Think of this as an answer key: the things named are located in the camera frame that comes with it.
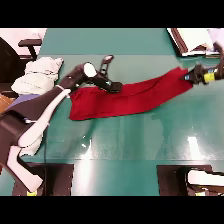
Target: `teal tabletop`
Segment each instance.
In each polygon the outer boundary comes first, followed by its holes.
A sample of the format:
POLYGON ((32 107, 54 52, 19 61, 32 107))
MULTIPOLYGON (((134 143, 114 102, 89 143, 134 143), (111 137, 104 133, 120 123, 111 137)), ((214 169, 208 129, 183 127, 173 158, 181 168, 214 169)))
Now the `teal tabletop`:
MULTIPOLYGON (((79 63, 90 61, 98 68, 107 54, 115 55, 110 79, 124 84, 177 66, 218 63, 178 59, 165 28, 49 28, 39 58, 64 59, 60 80, 79 63)), ((223 85, 195 86, 142 114, 86 121, 69 120, 71 101, 65 99, 50 122, 47 162, 74 163, 72 195, 159 195, 158 164, 211 164, 224 171, 223 85)), ((42 144, 24 160, 43 162, 43 149, 42 144)), ((0 178, 11 177, 4 173, 0 178)))

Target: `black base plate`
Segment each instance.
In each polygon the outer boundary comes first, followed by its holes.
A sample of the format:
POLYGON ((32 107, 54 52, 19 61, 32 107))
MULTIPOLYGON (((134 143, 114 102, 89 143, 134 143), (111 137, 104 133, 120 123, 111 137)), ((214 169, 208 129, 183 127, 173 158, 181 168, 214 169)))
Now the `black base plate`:
MULTIPOLYGON (((200 170, 212 171, 211 165, 157 165, 160 196, 184 196, 177 180, 177 170, 181 167, 196 167, 200 170)), ((192 189, 188 188, 188 195, 196 196, 192 189)), ((206 196, 217 196, 217 193, 206 192, 206 196)))
MULTIPOLYGON (((44 164, 27 163, 31 167, 43 169, 44 164)), ((74 164, 46 164, 46 191, 44 184, 37 190, 37 196, 70 196, 74 164)), ((15 182, 12 196, 27 196, 27 189, 18 181, 15 182)))

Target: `folded cloth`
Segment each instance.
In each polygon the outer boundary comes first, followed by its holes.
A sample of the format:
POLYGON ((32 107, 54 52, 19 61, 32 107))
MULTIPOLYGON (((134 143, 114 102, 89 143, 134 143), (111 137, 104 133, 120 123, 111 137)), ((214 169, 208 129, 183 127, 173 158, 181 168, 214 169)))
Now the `folded cloth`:
POLYGON ((16 79, 12 90, 18 94, 44 94, 54 87, 62 58, 42 57, 26 64, 25 75, 16 79))
POLYGON ((123 85, 120 93, 111 94, 98 87, 80 88, 71 95, 71 120, 86 120, 137 114, 152 110, 186 92, 192 84, 180 77, 187 69, 175 68, 147 81, 123 85))
MULTIPOLYGON (((36 98, 38 96, 39 95, 36 95, 36 94, 21 95, 7 109, 9 109, 10 107, 15 106, 18 103, 21 103, 21 102, 24 102, 24 101, 27 101, 27 100, 32 100, 32 99, 34 99, 34 98, 36 98)), ((37 138, 37 140, 32 145, 29 145, 28 147, 22 148, 22 150, 20 151, 19 155, 20 156, 23 156, 23 155, 33 156, 33 155, 35 155, 37 150, 40 147, 42 138, 43 138, 43 134, 41 134, 39 136, 39 138, 37 138)))

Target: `yellow label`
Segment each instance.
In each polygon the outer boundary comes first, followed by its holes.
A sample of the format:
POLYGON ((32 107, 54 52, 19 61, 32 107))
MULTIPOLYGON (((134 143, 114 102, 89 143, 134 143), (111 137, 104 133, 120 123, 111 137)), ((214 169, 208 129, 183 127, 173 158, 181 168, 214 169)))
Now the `yellow label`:
POLYGON ((27 191, 27 196, 37 196, 37 191, 34 191, 34 192, 27 191))
POLYGON ((205 192, 197 192, 195 193, 196 196, 205 196, 205 192))
POLYGON ((207 73, 204 75, 205 82, 211 82, 215 80, 215 73, 207 73))

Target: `red fabric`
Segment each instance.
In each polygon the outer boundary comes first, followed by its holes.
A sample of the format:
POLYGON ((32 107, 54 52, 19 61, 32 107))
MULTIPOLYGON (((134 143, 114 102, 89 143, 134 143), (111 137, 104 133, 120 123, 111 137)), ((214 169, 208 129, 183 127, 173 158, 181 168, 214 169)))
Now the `red fabric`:
POLYGON ((123 85, 122 91, 115 94, 98 87, 80 88, 71 95, 69 118, 86 120, 152 110, 192 88, 192 84, 179 79, 187 72, 178 67, 154 79, 123 85))

